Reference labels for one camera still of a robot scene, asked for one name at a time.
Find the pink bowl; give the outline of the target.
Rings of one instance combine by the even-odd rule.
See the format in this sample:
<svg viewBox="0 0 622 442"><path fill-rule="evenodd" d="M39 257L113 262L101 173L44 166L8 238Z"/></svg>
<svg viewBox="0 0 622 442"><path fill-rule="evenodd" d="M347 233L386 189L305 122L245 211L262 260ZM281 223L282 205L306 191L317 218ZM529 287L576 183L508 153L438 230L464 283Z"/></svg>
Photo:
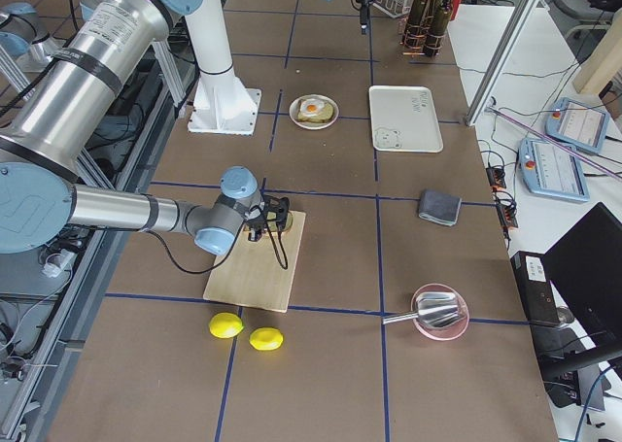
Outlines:
<svg viewBox="0 0 622 442"><path fill-rule="evenodd" d="M450 341L461 337L467 330L470 313L463 297L451 287L442 284L426 284L419 287L411 297L410 306L414 310L417 306L417 298L424 292L453 293L458 302L459 317L451 324L441 328L430 328L418 319L413 320L414 326L426 337L437 341Z"/></svg>

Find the dark wine bottle back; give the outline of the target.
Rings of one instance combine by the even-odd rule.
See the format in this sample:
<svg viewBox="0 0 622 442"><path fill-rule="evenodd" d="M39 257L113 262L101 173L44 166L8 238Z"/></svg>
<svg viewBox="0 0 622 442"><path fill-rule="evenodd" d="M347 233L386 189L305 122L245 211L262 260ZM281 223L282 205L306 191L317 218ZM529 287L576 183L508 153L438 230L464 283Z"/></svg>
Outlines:
<svg viewBox="0 0 622 442"><path fill-rule="evenodd" d="M432 0L413 0L407 22L419 24L427 16Z"/></svg>

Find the bread slice with egg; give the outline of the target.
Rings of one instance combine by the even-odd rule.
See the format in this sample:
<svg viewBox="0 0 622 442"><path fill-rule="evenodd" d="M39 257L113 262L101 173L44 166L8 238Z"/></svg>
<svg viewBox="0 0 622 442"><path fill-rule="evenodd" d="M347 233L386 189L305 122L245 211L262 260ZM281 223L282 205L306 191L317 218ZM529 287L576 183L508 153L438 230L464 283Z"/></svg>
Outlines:
<svg viewBox="0 0 622 442"><path fill-rule="evenodd" d="M320 98L301 99L298 103L296 119L301 122L326 123L332 120L334 107Z"/></svg>

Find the fried egg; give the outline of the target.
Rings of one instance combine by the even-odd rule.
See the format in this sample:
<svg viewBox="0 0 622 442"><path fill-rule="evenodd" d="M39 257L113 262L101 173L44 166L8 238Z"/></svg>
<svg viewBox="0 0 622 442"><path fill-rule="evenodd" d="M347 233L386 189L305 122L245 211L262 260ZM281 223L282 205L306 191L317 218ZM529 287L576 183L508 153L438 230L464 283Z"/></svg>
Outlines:
<svg viewBox="0 0 622 442"><path fill-rule="evenodd" d="M316 116L325 108L325 102L321 99L307 98L300 101L299 112L303 116Z"/></svg>

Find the blue teach pendant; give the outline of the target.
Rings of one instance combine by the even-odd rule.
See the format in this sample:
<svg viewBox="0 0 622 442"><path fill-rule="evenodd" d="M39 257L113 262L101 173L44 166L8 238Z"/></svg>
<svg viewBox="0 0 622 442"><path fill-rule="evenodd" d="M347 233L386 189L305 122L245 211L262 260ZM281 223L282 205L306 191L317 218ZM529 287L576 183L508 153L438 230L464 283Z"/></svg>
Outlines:
<svg viewBox="0 0 622 442"><path fill-rule="evenodd" d="M545 123L546 134L589 154L603 147L610 121L607 111L564 97L554 105Z"/></svg>
<svg viewBox="0 0 622 442"><path fill-rule="evenodd" d="M519 168L528 190L536 195L577 203L590 198L580 160L571 145L525 138L519 146Z"/></svg>

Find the white bear tray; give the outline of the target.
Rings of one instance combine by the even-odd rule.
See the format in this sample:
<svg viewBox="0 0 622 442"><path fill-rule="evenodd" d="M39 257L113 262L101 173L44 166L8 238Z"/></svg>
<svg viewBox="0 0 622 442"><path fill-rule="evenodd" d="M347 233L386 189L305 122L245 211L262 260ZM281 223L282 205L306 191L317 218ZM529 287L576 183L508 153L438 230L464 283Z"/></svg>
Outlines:
<svg viewBox="0 0 622 442"><path fill-rule="evenodd" d="M373 85L368 90L376 151L440 153L443 150L432 92L424 86Z"/></svg>

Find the dark wine bottle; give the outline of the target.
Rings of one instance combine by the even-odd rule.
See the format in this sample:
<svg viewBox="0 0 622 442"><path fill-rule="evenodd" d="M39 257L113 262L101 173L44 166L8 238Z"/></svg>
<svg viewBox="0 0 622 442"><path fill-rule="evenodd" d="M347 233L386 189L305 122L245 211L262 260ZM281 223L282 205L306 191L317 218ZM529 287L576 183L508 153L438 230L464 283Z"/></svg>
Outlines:
<svg viewBox="0 0 622 442"><path fill-rule="evenodd" d="M452 0L435 1L432 23L423 47L425 56L432 57L439 53L452 11Z"/></svg>
<svg viewBox="0 0 622 442"><path fill-rule="evenodd" d="M407 22L419 24L427 16L432 0L413 0Z"/></svg>

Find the blue teach pendant far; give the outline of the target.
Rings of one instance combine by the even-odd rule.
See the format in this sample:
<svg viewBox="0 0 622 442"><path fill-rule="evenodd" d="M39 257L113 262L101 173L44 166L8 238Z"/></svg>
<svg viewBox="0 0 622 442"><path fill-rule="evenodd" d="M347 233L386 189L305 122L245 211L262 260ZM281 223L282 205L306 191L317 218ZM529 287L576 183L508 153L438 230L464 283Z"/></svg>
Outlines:
<svg viewBox="0 0 622 442"><path fill-rule="evenodd" d="M546 134L589 154L603 147L610 121L607 111L564 97L554 105L545 123Z"/></svg>

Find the blue teach pendant near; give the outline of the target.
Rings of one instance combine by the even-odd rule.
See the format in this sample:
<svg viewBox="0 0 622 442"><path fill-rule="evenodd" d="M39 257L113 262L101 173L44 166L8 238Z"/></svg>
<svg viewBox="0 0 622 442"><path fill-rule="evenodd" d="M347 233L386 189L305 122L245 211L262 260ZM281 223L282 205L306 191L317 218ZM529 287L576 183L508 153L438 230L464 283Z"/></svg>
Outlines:
<svg viewBox="0 0 622 442"><path fill-rule="evenodd" d="M519 146L519 168L528 190L536 195L577 203L590 198L580 160L571 145L525 138Z"/></svg>

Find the wooden cutting board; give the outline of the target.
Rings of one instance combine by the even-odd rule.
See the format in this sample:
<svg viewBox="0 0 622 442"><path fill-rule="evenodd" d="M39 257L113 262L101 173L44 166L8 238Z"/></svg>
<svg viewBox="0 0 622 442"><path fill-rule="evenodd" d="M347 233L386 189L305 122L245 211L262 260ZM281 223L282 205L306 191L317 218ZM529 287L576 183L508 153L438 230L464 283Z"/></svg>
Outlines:
<svg viewBox="0 0 622 442"><path fill-rule="evenodd" d="M285 313L288 310L306 214L293 211L294 223L282 235L288 268L277 261L268 236L236 242L222 266L210 272L203 298L238 306Z"/></svg>

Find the yellow lemon left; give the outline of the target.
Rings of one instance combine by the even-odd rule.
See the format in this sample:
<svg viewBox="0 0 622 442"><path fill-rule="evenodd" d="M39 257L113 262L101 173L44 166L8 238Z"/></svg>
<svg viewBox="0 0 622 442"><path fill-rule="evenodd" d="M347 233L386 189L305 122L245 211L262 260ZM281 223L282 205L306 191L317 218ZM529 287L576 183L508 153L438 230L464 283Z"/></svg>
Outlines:
<svg viewBox="0 0 622 442"><path fill-rule="evenodd" d="M237 336L244 329L244 324L236 314L221 312L212 317L208 329L213 336L228 339Z"/></svg>

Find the grey folded cloth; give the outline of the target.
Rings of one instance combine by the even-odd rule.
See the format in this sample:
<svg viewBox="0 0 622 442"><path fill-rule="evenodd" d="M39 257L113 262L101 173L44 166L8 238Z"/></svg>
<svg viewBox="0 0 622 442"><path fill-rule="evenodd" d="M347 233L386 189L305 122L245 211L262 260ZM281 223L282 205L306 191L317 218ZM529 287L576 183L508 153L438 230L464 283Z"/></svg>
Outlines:
<svg viewBox="0 0 622 442"><path fill-rule="evenodd" d="M445 192L425 189L418 205L418 217L444 226L457 223L462 198Z"/></svg>

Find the dark wine bottle front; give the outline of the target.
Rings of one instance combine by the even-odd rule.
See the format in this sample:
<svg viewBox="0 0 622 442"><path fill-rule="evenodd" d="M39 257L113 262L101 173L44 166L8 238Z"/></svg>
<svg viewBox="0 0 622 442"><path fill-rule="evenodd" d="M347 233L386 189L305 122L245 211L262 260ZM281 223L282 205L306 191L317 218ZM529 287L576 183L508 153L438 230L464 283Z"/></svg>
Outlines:
<svg viewBox="0 0 622 442"><path fill-rule="evenodd" d="M439 53L452 11L452 0L435 1L432 23L423 47L425 56L432 57Z"/></svg>

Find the yellow lemon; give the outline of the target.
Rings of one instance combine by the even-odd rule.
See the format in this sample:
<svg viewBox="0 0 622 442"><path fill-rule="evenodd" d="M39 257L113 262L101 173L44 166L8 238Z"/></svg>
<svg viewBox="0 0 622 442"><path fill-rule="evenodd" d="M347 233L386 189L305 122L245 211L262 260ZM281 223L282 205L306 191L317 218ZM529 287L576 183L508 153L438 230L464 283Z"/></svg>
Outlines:
<svg viewBox="0 0 622 442"><path fill-rule="evenodd" d="M249 336L250 345L257 351L274 351L284 342L283 333L275 327L260 327Z"/></svg>
<svg viewBox="0 0 622 442"><path fill-rule="evenodd" d="M213 336L228 339L237 336L244 329L244 324L236 314L221 312L212 317L208 329Z"/></svg>

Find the aluminium frame post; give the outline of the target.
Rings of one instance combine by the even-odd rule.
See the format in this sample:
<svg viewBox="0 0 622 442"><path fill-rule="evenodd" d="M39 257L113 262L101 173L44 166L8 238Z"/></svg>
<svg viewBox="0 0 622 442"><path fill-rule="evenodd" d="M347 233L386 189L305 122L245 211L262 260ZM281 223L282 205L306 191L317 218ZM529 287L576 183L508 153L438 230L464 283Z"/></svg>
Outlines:
<svg viewBox="0 0 622 442"><path fill-rule="evenodd" d="M501 35L498 46L491 58L489 66L478 86L472 103L465 117L467 126L475 126L477 120L484 112L493 91L509 59L523 29L525 28L533 9L539 0L519 0L514 7L513 13Z"/></svg>

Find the white round plate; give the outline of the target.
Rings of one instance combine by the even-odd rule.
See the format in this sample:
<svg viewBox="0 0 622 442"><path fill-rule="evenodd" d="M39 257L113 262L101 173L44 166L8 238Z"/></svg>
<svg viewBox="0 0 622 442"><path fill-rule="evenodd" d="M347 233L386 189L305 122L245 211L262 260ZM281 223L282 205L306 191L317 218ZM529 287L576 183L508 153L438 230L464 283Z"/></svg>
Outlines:
<svg viewBox="0 0 622 442"><path fill-rule="evenodd" d="M297 126L308 130L321 130L334 124L339 117L337 104L320 94L307 94L296 98L290 105L289 115Z"/></svg>

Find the yellow lemon right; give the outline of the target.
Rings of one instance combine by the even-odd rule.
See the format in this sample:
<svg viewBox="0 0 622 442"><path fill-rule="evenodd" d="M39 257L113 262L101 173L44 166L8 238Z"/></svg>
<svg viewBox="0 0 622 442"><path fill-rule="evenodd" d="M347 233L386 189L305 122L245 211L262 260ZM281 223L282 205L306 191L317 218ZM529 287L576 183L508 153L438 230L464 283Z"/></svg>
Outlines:
<svg viewBox="0 0 622 442"><path fill-rule="evenodd" d="M249 336L250 345L257 351L274 351L284 342L283 333L275 327L260 327Z"/></svg>

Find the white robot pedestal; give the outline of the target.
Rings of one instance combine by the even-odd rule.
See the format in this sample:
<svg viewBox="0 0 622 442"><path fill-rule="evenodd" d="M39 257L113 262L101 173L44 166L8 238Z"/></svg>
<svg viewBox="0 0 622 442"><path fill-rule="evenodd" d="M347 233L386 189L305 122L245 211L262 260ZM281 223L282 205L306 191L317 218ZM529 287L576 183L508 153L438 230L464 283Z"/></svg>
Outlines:
<svg viewBox="0 0 622 442"><path fill-rule="evenodd" d="M261 91L244 87L236 76L222 0L203 0L195 12L186 16L186 24L200 73L189 131L253 134Z"/></svg>

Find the metal scoop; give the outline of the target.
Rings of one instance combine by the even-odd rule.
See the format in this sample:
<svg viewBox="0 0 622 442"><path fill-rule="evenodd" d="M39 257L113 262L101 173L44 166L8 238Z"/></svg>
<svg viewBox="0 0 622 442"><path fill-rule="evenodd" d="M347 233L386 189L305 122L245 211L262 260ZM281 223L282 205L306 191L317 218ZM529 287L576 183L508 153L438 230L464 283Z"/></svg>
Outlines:
<svg viewBox="0 0 622 442"><path fill-rule="evenodd" d="M453 293L424 292L417 298L414 310L382 319L382 324L418 319L430 328L441 328L459 317L457 298Z"/></svg>

